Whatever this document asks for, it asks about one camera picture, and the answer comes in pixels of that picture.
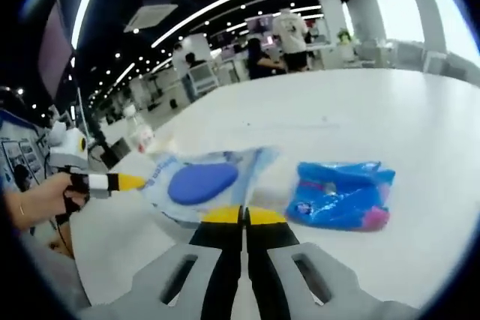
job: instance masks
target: white table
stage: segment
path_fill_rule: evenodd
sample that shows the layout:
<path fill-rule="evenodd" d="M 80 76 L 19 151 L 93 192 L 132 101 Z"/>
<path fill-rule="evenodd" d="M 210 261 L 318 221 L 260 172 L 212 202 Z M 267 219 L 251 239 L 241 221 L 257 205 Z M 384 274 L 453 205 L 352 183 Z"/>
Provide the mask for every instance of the white table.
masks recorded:
<path fill-rule="evenodd" d="M 174 135 L 171 144 L 187 153 L 279 145 L 284 156 L 257 189 L 267 202 L 288 201 L 298 160 L 383 161 L 397 176 L 388 200 L 391 219 L 382 231 L 291 227 L 300 241 L 320 245 L 351 267 L 373 296 L 421 307 L 454 273 L 480 212 L 479 116 L 480 89 L 466 82 L 407 70 L 329 70 L 219 88 L 164 125 L 157 136 Z M 150 171 L 145 164 L 151 163 L 131 156 L 122 161 L 129 173 Z M 107 201 L 115 209 L 128 203 Z M 85 273 L 102 271 L 93 262 L 98 254 L 90 251 L 120 244 L 113 229 L 129 226 L 101 225 L 98 213 L 108 217 L 108 212 L 100 203 L 89 203 L 72 221 L 82 281 Z M 160 235 L 149 231 L 146 238 L 167 239 L 164 247 L 178 241 L 173 227 Z M 122 246 L 136 247 L 138 259 L 148 252 L 147 243 Z"/>

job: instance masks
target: blue sponge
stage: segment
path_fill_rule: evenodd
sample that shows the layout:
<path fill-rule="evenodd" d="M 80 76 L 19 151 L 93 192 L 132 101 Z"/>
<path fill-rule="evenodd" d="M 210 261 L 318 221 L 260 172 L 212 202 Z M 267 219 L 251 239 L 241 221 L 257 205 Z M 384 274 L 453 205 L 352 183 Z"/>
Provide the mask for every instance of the blue sponge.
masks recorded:
<path fill-rule="evenodd" d="M 238 176 L 231 163 L 189 165 L 174 174 L 168 195 L 181 205 L 201 204 L 232 185 Z"/>

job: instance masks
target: desk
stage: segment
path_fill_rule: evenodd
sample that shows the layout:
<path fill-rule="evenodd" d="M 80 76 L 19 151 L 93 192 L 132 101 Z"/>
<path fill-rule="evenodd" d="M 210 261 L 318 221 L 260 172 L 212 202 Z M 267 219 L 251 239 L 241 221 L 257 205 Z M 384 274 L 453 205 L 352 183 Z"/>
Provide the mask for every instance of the desk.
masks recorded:
<path fill-rule="evenodd" d="M 256 190 L 279 202 L 289 199 L 298 160 L 383 161 L 397 176 L 388 200 L 391 219 L 382 231 L 291 227 L 300 241 L 319 244 L 351 267 L 366 292 L 380 300 L 421 307 L 453 274 L 476 227 L 479 114 L 480 89 L 456 79 L 408 70 L 327 70 L 218 88 L 157 135 L 173 134 L 177 149 L 187 153 L 280 146 L 282 158 L 263 175 Z M 122 161 L 128 171 L 147 172 L 140 164 L 148 162 L 135 156 L 139 155 Z M 110 231 L 105 231 L 98 221 L 109 216 L 99 206 L 105 202 L 116 213 L 126 204 L 138 202 L 142 207 L 140 199 L 128 203 L 114 197 L 90 202 L 72 219 L 82 281 L 85 273 L 103 270 L 100 263 L 89 261 L 95 258 L 91 249 L 128 247 L 137 251 L 136 259 L 143 251 L 147 257 L 154 255 L 145 243 L 125 243 L 127 238 L 134 240 L 125 232 L 135 229 L 128 217 L 122 219 L 128 223 L 109 222 Z M 95 204 L 102 209 L 91 211 Z M 176 241 L 173 230 L 168 236 L 151 229 L 142 233 L 142 238 L 148 236 L 156 244 L 161 241 L 155 242 L 156 236 L 164 239 L 164 247 Z M 126 266 L 129 257 L 125 251 L 123 256 L 111 262 Z"/>

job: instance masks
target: clear plastic bag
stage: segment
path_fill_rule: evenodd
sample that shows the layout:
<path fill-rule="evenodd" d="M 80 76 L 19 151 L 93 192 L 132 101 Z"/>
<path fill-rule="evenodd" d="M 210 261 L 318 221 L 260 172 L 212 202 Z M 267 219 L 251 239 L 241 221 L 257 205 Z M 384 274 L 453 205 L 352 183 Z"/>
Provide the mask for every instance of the clear plastic bag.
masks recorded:
<path fill-rule="evenodd" d="M 286 215 L 309 226 L 373 231 L 389 221 L 385 206 L 395 172 L 381 162 L 300 163 Z"/>

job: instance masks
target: person in white shirt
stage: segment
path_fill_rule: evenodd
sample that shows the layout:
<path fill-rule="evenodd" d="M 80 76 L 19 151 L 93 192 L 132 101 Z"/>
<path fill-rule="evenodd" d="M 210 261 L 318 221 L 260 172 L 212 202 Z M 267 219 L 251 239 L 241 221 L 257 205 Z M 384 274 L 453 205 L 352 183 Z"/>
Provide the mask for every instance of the person in white shirt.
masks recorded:
<path fill-rule="evenodd" d="M 308 33 L 307 24 L 289 8 L 280 10 L 280 15 L 273 19 L 273 35 L 280 39 L 284 58 L 290 72 L 306 71 L 307 44 L 305 35 Z"/>
<path fill-rule="evenodd" d="M 193 103 L 195 98 L 194 85 L 188 77 L 188 70 L 190 65 L 187 63 L 185 56 L 191 52 L 189 49 L 184 49 L 180 43 L 173 46 L 172 65 L 177 72 L 178 78 L 181 80 L 185 93 L 187 93 L 188 100 Z"/>

